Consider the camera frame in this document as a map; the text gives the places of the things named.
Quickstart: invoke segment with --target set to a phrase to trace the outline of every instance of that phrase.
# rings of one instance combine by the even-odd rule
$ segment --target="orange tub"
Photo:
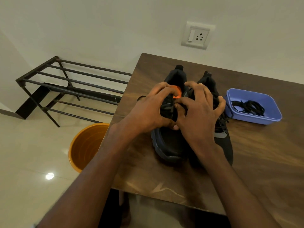
[[[109,123],[96,123],[81,130],[73,139],[69,149],[69,161],[77,172],[81,172],[97,153],[109,128]]]

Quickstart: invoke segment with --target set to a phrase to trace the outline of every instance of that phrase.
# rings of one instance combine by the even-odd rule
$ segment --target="black baseboard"
[[[52,86],[55,86],[55,87],[60,87],[60,88],[66,88],[66,86],[60,86],[60,85],[55,85],[55,84],[50,84],[50,83],[45,83],[45,84],[52,85]],[[32,94],[32,97],[35,99],[36,102],[40,103],[50,91],[58,92],[57,90],[47,88],[47,87],[44,87],[44,86],[40,86]],[[105,94],[105,93],[100,93],[100,92],[91,91],[91,90],[85,90],[85,89],[76,88],[76,87],[73,87],[73,91],[75,91],[77,93],[86,94],[86,95],[89,95],[89,96],[93,96],[93,97],[117,102],[117,103],[119,103],[120,100],[121,100],[121,96]],[[37,107],[37,105],[32,101],[32,99],[28,98],[25,101],[25,103],[23,103],[22,106],[19,107],[19,109],[15,113],[10,112],[10,111],[7,111],[7,112],[11,113],[9,116],[13,116],[13,117],[18,117],[19,116],[18,118],[26,119],[34,111],[34,109],[36,107]]]

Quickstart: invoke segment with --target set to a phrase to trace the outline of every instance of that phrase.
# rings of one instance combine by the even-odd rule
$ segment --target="tiled floor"
[[[57,93],[50,92],[46,105]],[[115,112],[116,106],[66,95],[63,101]],[[101,122],[112,116],[57,103],[59,109]],[[91,122],[50,112],[61,126],[39,109],[26,120],[0,114],[0,227],[30,227],[38,222],[78,176],[67,153],[71,140]],[[48,173],[54,178],[46,179]],[[141,196],[130,196],[130,227],[181,227],[183,207]]]

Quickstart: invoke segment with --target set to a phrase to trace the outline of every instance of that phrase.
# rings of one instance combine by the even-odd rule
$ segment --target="wood grain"
[[[220,94],[230,88],[272,96],[280,122],[259,125],[230,120],[233,168],[283,227],[304,227],[304,85],[143,53],[112,119],[123,119],[136,99],[146,95],[177,64],[188,80],[212,72]],[[155,155],[150,134],[142,134],[128,149],[113,188],[189,207],[225,214],[207,173],[189,162],[170,167]]]

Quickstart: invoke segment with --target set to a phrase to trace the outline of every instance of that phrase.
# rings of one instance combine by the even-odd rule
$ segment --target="blue plastic container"
[[[246,122],[253,122],[263,125],[269,125],[272,122],[278,122],[282,119],[282,114],[275,103],[274,99],[267,94],[261,94],[257,92],[251,92],[247,90],[239,90],[239,89],[229,89],[227,90],[227,95],[225,97],[226,102],[228,103],[230,109],[233,112],[233,119],[238,119]],[[263,116],[246,114],[242,112],[238,112],[232,106],[231,101],[242,101],[246,102],[248,100],[256,101],[261,106],[264,107],[265,113]],[[226,114],[231,117],[231,111],[226,106]]]

